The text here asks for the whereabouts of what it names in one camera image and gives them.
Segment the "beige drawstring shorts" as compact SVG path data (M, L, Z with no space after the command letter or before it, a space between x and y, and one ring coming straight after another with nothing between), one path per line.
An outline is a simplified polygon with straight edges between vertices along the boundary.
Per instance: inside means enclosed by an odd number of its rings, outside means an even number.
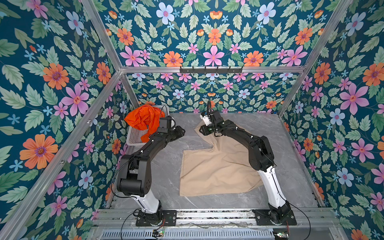
M239 194L262 186L262 178L249 164L248 149L226 136L203 136L203 125L200 122L195 132L212 147L183 151L180 196Z

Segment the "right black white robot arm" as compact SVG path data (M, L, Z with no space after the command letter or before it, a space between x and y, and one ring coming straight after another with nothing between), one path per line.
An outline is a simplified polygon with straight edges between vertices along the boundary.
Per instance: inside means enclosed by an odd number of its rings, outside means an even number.
M213 117L201 117L204 124L199 132L204 136L221 134L234 139L247 148L249 164L261 177L268 195L270 221L274 225L283 224L292 212L291 205L287 201L276 176L274 154L267 137L258 137L238 127L230 120Z

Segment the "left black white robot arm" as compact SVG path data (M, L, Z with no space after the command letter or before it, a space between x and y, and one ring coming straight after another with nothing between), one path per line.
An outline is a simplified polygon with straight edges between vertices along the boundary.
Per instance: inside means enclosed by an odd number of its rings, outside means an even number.
M163 219L163 207L151 191L151 162L168 143L185 135L180 127L160 128L152 134L149 141L138 151L122 157L117 173L116 189L124 199L133 199L141 208L141 212L154 221Z

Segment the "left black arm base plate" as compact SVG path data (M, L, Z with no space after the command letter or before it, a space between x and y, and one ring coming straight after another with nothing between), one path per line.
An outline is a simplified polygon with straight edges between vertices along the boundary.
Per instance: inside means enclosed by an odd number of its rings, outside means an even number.
M155 214L139 213L136 227L174 227L177 213L176 210L160 210Z

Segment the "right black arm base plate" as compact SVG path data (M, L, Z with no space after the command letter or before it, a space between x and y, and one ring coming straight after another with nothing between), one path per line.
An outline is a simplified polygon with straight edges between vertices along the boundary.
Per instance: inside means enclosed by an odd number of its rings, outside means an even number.
M255 214L255 220L258 226L297 226L297 220L293 211L290 211L285 217L279 217L273 221L273 216L270 210L252 210Z

